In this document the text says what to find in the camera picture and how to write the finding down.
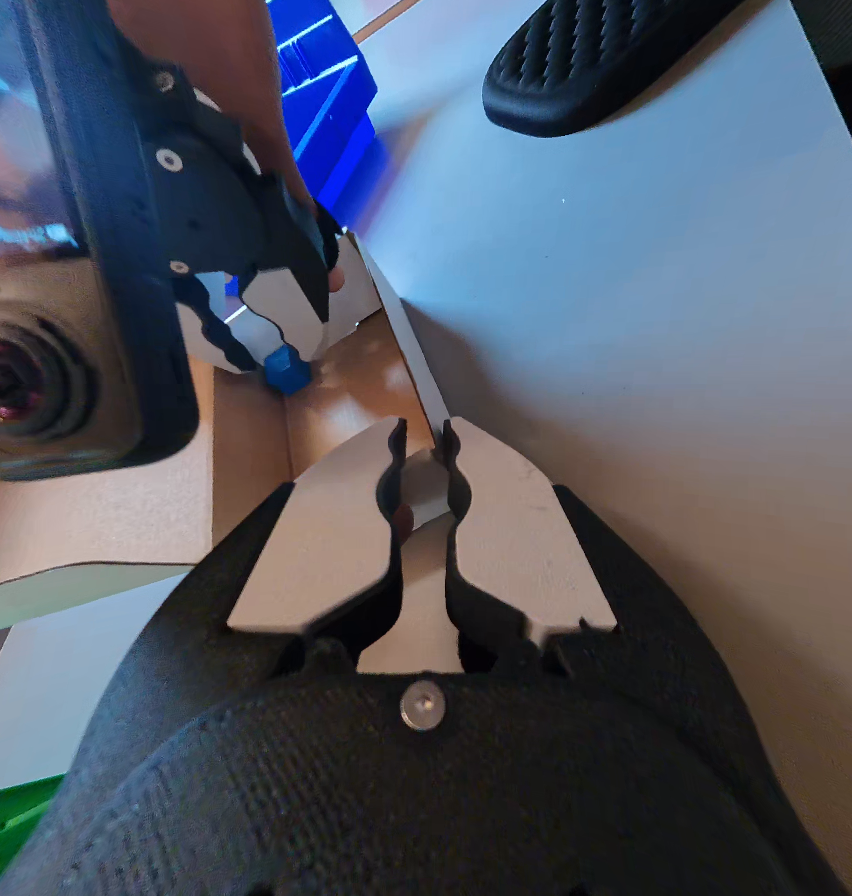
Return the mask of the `blue cube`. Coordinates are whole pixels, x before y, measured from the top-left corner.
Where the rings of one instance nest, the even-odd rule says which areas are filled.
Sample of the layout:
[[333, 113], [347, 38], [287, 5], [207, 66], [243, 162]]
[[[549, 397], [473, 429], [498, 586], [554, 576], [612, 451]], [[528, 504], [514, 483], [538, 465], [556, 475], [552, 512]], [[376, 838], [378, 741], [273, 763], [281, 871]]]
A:
[[265, 357], [262, 368], [266, 386], [284, 396], [298, 393], [313, 380], [311, 364], [286, 343]]

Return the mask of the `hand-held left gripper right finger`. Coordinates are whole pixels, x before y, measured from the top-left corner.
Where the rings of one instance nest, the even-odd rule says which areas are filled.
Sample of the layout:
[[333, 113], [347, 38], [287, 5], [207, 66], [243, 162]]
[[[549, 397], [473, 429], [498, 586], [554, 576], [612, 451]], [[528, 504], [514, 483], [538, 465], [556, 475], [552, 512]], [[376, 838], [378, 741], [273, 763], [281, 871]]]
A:
[[614, 632], [617, 617], [551, 480], [461, 417], [444, 422], [442, 453], [453, 516], [445, 603], [460, 646], [501, 656]]

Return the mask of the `person's right hand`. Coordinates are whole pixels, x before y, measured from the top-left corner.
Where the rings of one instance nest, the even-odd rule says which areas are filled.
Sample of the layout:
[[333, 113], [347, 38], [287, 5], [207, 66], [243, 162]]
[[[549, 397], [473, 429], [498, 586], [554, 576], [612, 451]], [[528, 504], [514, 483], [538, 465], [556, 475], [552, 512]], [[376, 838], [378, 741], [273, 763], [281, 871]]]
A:
[[286, 129], [281, 70], [264, 1], [111, 1], [113, 22], [144, 55], [174, 63], [242, 131], [261, 172], [318, 218]]

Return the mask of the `green plastic bin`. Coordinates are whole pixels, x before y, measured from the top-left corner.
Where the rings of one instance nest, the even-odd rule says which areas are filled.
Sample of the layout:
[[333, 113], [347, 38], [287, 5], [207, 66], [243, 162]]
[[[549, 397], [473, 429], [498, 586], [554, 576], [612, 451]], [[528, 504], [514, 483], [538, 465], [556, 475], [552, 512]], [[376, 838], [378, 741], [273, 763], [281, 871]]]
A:
[[0, 790], [0, 876], [33, 833], [64, 775]]

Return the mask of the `blue plastic bin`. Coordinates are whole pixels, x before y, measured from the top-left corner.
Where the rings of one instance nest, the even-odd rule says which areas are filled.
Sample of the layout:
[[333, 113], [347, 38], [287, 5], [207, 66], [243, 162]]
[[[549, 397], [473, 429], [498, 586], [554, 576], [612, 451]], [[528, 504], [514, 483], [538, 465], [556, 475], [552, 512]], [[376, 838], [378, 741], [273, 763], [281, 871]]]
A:
[[286, 129], [308, 191], [337, 220], [345, 188], [375, 138], [377, 85], [329, 1], [269, 1]]

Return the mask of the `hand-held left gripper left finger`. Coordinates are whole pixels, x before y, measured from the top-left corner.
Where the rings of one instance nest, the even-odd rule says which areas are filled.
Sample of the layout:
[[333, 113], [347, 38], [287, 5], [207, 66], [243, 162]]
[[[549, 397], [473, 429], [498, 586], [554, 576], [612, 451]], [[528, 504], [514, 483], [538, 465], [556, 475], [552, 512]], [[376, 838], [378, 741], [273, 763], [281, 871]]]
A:
[[407, 422], [386, 418], [294, 481], [228, 617], [230, 629], [333, 638], [353, 659], [398, 621]]

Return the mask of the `cardboard box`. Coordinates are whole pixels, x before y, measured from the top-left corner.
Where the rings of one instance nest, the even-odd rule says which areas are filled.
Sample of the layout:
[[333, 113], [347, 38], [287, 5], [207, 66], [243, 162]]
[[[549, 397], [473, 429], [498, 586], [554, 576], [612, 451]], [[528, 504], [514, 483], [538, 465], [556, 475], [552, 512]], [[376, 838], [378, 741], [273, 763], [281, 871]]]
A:
[[447, 478], [395, 333], [400, 305], [362, 236], [348, 231], [333, 310], [379, 303], [284, 397], [258, 375], [192, 359], [200, 424], [189, 446], [143, 468], [0, 483], [0, 631], [173, 577], [196, 565], [275, 488], [386, 417], [407, 420], [402, 503], [412, 528], [447, 512]]

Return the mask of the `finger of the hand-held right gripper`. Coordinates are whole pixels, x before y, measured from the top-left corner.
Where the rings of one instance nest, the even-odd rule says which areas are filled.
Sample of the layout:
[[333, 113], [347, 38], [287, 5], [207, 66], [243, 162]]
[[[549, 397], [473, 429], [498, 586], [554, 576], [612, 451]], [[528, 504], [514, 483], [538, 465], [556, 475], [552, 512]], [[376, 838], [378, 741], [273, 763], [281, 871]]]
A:
[[173, 279], [174, 298], [188, 355], [228, 373], [256, 372], [253, 355], [210, 306], [206, 285], [196, 276]]
[[244, 289], [242, 301], [255, 315], [273, 324], [282, 342], [295, 349], [302, 361], [312, 362], [318, 357], [326, 325], [289, 270], [257, 273]]

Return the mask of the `black textured pad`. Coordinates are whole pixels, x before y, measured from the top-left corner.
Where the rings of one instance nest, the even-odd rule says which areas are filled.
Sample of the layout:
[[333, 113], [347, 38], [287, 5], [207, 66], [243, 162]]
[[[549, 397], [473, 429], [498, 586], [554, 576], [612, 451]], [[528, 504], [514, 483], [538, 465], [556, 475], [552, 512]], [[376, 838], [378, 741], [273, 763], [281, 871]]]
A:
[[556, 138], [619, 113], [735, 11], [740, 1], [547, 1], [492, 60], [486, 117]]

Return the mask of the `dark chair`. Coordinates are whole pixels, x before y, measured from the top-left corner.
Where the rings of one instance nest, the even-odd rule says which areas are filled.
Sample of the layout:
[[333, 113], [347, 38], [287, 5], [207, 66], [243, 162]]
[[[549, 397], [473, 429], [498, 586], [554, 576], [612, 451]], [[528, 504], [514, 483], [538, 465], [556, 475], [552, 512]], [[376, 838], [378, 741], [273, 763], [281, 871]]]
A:
[[852, 135], [852, 1], [792, 5]]

